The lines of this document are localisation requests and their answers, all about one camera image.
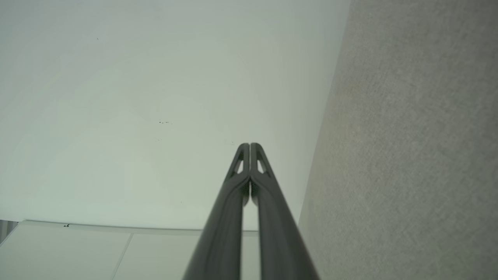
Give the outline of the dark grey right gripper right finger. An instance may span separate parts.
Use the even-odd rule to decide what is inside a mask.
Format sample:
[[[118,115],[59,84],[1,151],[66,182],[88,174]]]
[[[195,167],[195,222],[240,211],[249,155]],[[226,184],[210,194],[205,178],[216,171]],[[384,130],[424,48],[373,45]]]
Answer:
[[[256,142],[251,150],[251,198],[258,207],[260,273],[263,280],[318,280],[276,176]]]

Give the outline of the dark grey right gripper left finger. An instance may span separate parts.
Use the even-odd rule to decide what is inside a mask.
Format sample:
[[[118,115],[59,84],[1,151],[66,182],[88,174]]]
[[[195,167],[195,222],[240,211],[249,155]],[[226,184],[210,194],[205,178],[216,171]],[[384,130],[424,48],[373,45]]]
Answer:
[[[250,145],[243,143],[235,153],[183,279],[240,279],[243,207],[249,200],[249,172]]]

